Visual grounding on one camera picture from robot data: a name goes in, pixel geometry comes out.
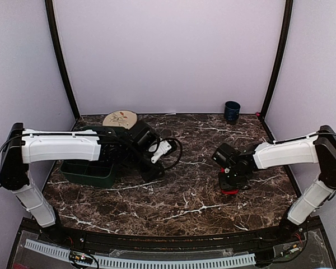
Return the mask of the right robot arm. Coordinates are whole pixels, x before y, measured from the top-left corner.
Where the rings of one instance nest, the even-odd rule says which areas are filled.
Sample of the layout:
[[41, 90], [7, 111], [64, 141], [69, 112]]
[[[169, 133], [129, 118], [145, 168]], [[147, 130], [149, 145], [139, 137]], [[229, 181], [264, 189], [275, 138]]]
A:
[[258, 170], [304, 163], [319, 165], [316, 179], [276, 228], [274, 237], [280, 243], [287, 243], [295, 236], [296, 227], [336, 193], [336, 133], [327, 125], [306, 136], [257, 143], [244, 151], [222, 143], [212, 159], [222, 169], [218, 180], [221, 191], [227, 194], [249, 189], [248, 181]]

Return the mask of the green plastic divider tray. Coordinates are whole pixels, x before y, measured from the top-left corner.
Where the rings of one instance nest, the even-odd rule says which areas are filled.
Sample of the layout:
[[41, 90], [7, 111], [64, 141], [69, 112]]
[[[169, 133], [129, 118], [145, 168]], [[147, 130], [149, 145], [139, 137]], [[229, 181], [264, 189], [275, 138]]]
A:
[[59, 171], [71, 183], [110, 188], [115, 181], [118, 166], [107, 160], [64, 160]]

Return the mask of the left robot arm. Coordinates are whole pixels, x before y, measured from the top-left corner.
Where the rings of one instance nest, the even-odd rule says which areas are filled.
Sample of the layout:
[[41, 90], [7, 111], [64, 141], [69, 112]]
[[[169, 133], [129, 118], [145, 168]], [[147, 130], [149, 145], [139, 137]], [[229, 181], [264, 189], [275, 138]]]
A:
[[80, 160], [125, 164], [148, 180], [164, 174], [159, 159], [173, 149], [149, 125], [138, 121], [131, 129], [116, 131], [96, 126], [81, 131], [36, 131], [15, 123], [0, 147], [0, 188], [12, 192], [55, 244], [68, 239], [58, 213], [38, 190], [29, 165], [41, 161]]

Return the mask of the red Santa Christmas sock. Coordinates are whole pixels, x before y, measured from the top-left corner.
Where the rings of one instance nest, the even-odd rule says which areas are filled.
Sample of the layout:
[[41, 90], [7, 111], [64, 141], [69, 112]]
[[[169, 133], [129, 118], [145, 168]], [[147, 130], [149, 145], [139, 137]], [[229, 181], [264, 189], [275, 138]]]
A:
[[236, 194], [238, 194], [238, 192], [239, 192], [238, 189], [230, 189], [230, 190], [221, 189], [221, 193], [223, 193], [225, 195], [236, 195]]

